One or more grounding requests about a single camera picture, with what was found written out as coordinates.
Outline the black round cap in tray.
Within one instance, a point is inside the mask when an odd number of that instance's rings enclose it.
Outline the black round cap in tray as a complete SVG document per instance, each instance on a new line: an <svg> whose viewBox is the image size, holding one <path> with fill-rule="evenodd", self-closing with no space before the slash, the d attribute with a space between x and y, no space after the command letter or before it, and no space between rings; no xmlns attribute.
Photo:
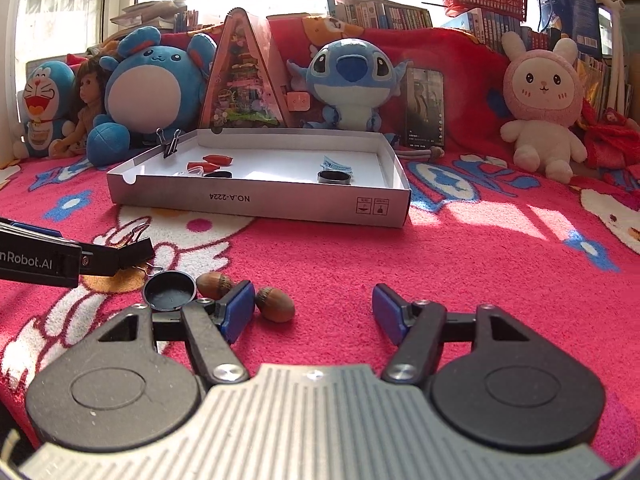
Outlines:
<svg viewBox="0 0 640 480"><path fill-rule="evenodd" d="M208 172L207 174L204 174L204 177L218 178L218 179L231 179L233 177L233 174L231 171L228 171L228 170L215 170L212 172Z"/></svg>

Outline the pink bunny plush toy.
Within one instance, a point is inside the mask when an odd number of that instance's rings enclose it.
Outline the pink bunny plush toy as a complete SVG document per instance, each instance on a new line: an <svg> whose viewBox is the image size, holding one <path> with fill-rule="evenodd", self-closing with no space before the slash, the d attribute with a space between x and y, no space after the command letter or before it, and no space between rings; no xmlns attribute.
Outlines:
<svg viewBox="0 0 640 480"><path fill-rule="evenodd" d="M582 112L584 87L574 69L575 41L560 39L549 50L527 50L515 32L501 38L510 60L503 77L503 97L513 119L500 128L503 141L514 146L514 165L543 172L570 183L572 162L584 162L587 150L570 127Z"/></svg>

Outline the red Hello Kitty blanket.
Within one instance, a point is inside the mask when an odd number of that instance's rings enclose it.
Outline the red Hello Kitty blanket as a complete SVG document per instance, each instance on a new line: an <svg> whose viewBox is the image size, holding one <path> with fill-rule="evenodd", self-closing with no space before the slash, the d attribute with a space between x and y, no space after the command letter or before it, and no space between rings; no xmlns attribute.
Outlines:
<svg viewBox="0 0 640 480"><path fill-rule="evenodd" d="M105 172L83 160L24 162L1 192L2 216L98 244L149 216L160 266L285 290L294 320L254 318L236 343L253 368L381 368L393 348L371 313L378 283L452 310L496 304L601 378L594 444L608 462L626 463L639 449L639 240L614 230L639 220L638 171L578 169L568 185L523 174L499 136L503 55L452 29L364 36L392 60L445 77L446 154L433 167L408 165L412 203L400 229L116 206Z"/></svg>

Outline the stack of papers books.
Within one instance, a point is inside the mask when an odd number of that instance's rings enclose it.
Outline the stack of papers books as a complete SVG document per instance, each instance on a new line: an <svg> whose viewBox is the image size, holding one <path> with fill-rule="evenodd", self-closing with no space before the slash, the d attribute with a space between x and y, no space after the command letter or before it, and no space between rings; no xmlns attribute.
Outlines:
<svg viewBox="0 0 640 480"><path fill-rule="evenodd" d="M160 32L193 32L201 27L200 14L190 10L186 0L152 0L126 6L122 12L110 18L116 30L100 44L88 47L86 55L96 55L104 50L114 50L114 44L130 32L153 26Z"/></svg>

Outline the Doraemon plush toy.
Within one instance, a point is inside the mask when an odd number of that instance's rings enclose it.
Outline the Doraemon plush toy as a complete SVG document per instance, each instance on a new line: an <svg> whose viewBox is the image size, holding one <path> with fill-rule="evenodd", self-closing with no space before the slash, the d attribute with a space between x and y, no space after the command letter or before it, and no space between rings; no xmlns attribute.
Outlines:
<svg viewBox="0 0 640 480"><path fill-rule="evenodd" d="M27 77L22 96L27 122L24 136L13 143L16 158L47 157L54 142L74 131L68 119L74 80L73 70L61 61L40 63Z"/></svg>

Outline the brown haired doll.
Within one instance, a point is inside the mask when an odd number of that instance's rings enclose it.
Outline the brown haired doll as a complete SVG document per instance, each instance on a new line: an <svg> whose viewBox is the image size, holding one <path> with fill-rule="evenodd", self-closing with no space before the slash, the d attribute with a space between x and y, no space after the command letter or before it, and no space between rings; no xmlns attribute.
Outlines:
<svg viewBox="0 0 640 480"><path fill-rule="evenodd" d="M93 128L94 118L104 113L103 93L108 71L100 65L101 55L88 58L76 72L72 111L74 128L49 148L53 158L82 155L86 152L87 136Z"/></svg>

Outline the pink triangular diorama house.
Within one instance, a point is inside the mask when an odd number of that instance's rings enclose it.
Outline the pink triangular diorama house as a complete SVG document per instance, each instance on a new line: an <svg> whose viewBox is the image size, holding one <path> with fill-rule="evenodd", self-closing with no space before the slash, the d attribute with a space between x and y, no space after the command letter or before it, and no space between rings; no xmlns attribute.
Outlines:
<svg viewBox="0 0 640 480"><path fill-rule="evenodd" d="M215 132L297 127L296 116L310 109L310 94L291 87L267 19L231 10L210 70L200 126Z"/></svg>

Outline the brown acorn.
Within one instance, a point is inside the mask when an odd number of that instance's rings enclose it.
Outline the brown acorn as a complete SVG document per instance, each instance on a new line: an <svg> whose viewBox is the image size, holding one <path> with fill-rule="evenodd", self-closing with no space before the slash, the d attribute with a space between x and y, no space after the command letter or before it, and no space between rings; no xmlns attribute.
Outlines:
<svg viewBox="0 0 640 480"><path fill-rule="evenodd" d="M203 298L219 300L234 287L234 283L227 274L209 271L201 274L195 281L198 293Z"/></svg>
<svg viewBox="0 0 640 480"><path fill-rule="evenodd" d="M295 304L291 297L275 287L259 289L255 304L262 316L271 322L286 323L295 316Z"/></svg>

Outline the blue round mouse plush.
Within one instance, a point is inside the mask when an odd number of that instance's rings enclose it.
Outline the blue round mouse plush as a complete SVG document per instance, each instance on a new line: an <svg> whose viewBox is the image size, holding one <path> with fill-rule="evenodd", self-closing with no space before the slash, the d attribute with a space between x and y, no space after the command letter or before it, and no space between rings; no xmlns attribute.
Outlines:
<svg viewBox="0 0 640 480"><path fill-rule="evenodd" d="M217 46L195 34L185 49L162 43L162 34L143 26L103 55L107 71L104 112L93 119L86 156L96 167L123 162L160 144L160 135L189 130L200 117Z"/></svg>

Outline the blue patterned hair clip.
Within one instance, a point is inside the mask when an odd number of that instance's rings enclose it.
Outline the blue patterned hair clip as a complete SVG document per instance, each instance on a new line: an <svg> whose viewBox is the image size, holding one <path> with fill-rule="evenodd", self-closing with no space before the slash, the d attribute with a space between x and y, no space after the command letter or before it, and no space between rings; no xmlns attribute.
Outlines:
<svg viewBox="0 0 640 480"><path fill-rule="evenodd" d="M341 164L340 162L336 162L332 158L329 158L329 156L323 157L323 162L321 164L321 167L324 170L341 171L341 172L344 172L344 174L352 174L351 166L346 166Z"/></svg>

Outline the black binder clip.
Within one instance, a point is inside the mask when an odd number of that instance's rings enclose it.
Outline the black binder clip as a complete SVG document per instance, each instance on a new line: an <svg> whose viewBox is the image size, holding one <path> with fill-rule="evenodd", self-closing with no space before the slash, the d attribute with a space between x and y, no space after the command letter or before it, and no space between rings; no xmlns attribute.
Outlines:
<svg viewBox="0 0 640 480"><path fill-rule="evenodd" d="M157 128L155 131L157 143L163 149L163 158L175 154L184 131L182 129L176 129L173 133L167 134L164 129Z"/></svg>
<svg viewBox="0 0 640 480"><path fill-rule="evenodd" d="M103 245L116 250L117 270L143 266L155 258L153 243L145 235L150 225L151 218L144 216L112 229L107 235Z"/></svg>

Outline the red crayon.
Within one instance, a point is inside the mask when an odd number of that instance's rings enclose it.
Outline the red crayon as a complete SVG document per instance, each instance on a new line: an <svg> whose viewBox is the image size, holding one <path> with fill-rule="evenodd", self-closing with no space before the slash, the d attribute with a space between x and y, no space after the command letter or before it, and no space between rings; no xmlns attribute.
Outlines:
<svg viewBox="0 0 640 480"><path fill-rule="evenodd" d="M233 162L233 158L228 155L210 154L203 157L203 159L209 164L218 165L221 167L230 166Z"/></svg>
<svg viewBox="0 0 640 480"><path fill-rule="evenodd" d="M201 162L189 162L186 165L186 171L189 174L200 174L201 176L204 176L204 174L210 174L211 172L219 169L219 165L213 164L212 162L206 162L205 160L202 160Z"/></svg>

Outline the white cardboard box tray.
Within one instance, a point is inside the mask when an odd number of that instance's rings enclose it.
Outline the white cardboard box tray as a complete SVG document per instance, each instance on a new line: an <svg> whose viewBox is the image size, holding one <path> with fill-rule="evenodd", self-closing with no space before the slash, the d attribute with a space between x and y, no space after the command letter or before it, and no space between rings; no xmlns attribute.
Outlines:
<svg viewBox="0 0 640 480"><path fill-rule="evenodd" d="M233 158L231 179L189 174L210 154ZM323 157L352 167L350 185L318 181ZM198 129L163 158L151 148L106 175L116 204L285 220L404 225L410 184L381 133L294 128Z"/></svg>

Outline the row of books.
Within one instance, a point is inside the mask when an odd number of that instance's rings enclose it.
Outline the row of books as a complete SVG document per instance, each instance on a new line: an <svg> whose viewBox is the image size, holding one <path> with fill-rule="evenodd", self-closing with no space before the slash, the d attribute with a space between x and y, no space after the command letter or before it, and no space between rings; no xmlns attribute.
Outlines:
<svg viewBox="0 0 640 480"><path fill-rule="evenodd" d="M415 30L433 26L430 12L390 0L326 0L329 14L361 28Z"/></svg>

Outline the brown acorn near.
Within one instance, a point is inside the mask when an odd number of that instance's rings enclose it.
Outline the brown acorn near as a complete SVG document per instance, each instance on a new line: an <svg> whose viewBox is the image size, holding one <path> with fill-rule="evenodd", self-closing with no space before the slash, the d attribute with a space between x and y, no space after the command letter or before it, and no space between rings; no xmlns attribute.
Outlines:
<svg viewBox="0 0 640 480"><path fill-rule="evenodd" d="M275 287L259 289L255 304L262 316L271 322L286 323L295 316L295 304L291 297Z"/></svg>

